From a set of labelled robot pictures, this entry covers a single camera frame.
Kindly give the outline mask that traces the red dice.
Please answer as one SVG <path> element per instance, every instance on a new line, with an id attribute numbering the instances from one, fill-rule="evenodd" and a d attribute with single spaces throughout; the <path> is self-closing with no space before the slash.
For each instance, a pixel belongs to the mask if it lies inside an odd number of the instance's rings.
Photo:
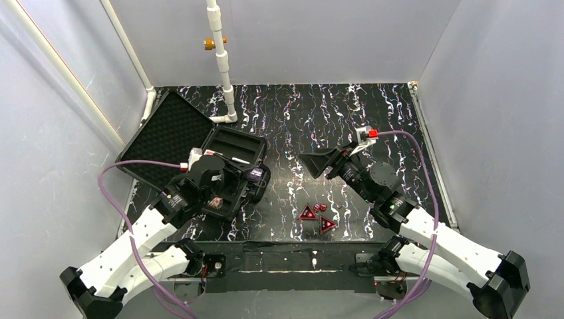
<path id="1" fill-rule="evenodd" d="M 314 204 L 314 206 L 313 206 L 313 210 L 314 210 L 315 212 L 318 212 L 318 211 L 326 211 L 326 210 L 327 210 L 327 205 L 326 205 L 325 203 L 316 203 L 316 204 Z"/>

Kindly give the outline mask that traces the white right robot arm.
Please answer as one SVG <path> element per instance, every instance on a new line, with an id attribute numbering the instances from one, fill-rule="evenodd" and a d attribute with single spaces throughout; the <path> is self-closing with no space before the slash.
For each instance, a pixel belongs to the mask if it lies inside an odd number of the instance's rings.
<path id="1" fill-rule="evenodd" d="M 405 196 L 395 169 L 383 161 L 366 166 L 356 143 L 298 155 L 314 178 L 340 177 L 371 204 L 370 214 L 396 233 L 380 259 L 390 270 L 417 273 L 468 296 L 486 318 L 513 318 L 530 291 L 525 259 L 483 247 L 437 222 Z"/>

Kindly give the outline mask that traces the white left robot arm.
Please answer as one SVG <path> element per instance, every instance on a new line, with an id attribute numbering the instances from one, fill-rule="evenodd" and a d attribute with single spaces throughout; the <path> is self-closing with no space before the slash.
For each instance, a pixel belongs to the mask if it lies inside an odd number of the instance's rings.
<path id="1" fill-rule="evenodd" d="M 183 239 L 157 257 L 147 255 L 219 197 L 228 175 L 238 183 L 245 170 L 240 163 L 219 153 L 192 154 L 182 163 L 133 159 L 118 161 L 115 166 L 131 164 L 170 167 L 180 174 L 170 180 L 134 223 L 104 188 L 100 175 L 98 186 L 123 217 L 127 230 L 90 262 L 66 268 L 59 278 L 83 318 L 116 318 L 127 302 L 149 288 L 173 315 L 196 318 L 196 313 L 165 289 L 161 281 L 186 272 L 191 264 L 202 259 L 202 251 L 190 239 Z"/>

